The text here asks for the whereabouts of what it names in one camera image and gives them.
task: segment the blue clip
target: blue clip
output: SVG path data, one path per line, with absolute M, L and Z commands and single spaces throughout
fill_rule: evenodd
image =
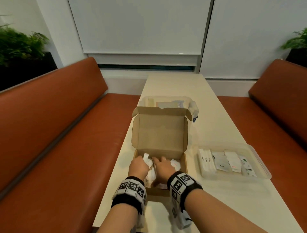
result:
M 193 118 L 193 123 L 196 121 L 196 118 L 198 118 L 198 116 L 197 116 L 197 117 L 195 117 L 195 118 Z

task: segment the white table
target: white table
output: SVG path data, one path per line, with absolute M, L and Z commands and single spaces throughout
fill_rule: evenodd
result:
M 188 96 L 196 102 L 199 116 L 190 127 L 189 146 L 186 152 L 187 164 L 188 173 L 202 184 L 205 191 L 269 233 L 303 232 L 270 180 L 235 183 L 210 181 L 201 177 L 195 157 L 195 145 L 198 141 L 245 143 L 201 74 L 152 73 L 147 79 L 141 98 L 148 95 Z M 131 145 L 131 132 L 132 122 L 93 223 L 94 227 L 102 224 L 110 210 L 111 198 L 118 184 L 128 174 L 128 167 L 135 150 Z M 145 217 L 149 232 L 181 232 L 169 221 L 166 208 L 168 198 L 148 197 L 148 200 Z M 191 229 L 186 229 L 185 232 L 198 232 L 198 230 L 192 224 Z

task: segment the container lid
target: container lid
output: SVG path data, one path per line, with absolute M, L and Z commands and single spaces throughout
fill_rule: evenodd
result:
M 136 107 L 132 117 L 134 148 L 164 152 L 168 159 L 180 159 L 186 151 L 188 120 L 192 120 L 188 109 Z

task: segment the cardboard box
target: cardboard box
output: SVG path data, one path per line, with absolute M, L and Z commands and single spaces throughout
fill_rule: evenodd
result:
M 188 173 L 185 151 L 188 146 L 188 109 L 159 107 L 136 107 L 132 113 L 132 146 L 134 158 L 144 153 L 149 157 L 161 156 L 180 161 L 181 171 Z M 169 196 L 169 191 L 146 188 L 147 195 Z

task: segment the plastic container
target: plastic container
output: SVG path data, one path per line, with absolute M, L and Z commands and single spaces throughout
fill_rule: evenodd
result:
M 198 107 L 190 97 L 187 96 L 145 96 L 139 101 L 138 106 L 160 107 L 160 108 L 185 108 L 192 114 L 193 122 L 198 117 Z
M 245 171 L 245 167 L 242 163 L 242 172 L 233 172 L 231 168 L 228 172 L 216 169 L 216 171 L 207 172 L 202 168 L 202 161 L 200 161 L 200 156 L 198 152 L 198 162 L 200 165 L 200 170 L 203 178 L 213 179 L 213 180 L 256 180 L 256 179 L 271 179 L 272 175 L 267 169 L 267 167 L 262 162 L 261 158 L 255 151 L 255 149 L 248 144 L 239 144 L 239 143 L 223 143 L 223 142 L 203 142 L 199 143 L 199 148 L 204 150 L 210 149 L 213 152 L 224 152 L 231 151 L 236 152 L 238 156 L 245 157 L 248 163 L 252 166 L 256 176 L 252 176 Z

